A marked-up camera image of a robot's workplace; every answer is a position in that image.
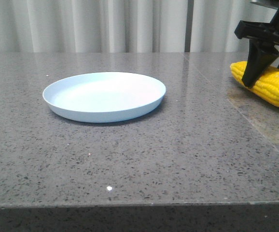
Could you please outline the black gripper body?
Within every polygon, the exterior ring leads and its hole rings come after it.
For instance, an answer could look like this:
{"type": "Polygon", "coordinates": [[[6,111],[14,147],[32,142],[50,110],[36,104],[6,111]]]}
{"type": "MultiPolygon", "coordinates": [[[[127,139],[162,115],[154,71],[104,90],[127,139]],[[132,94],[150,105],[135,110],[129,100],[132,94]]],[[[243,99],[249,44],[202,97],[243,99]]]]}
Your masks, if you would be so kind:
{"type": "Polygon", "coordinates": [[[255,39],[279,45],[279,8],[269,23],[241,20],[234,34],[239,38],[255,39]]]}

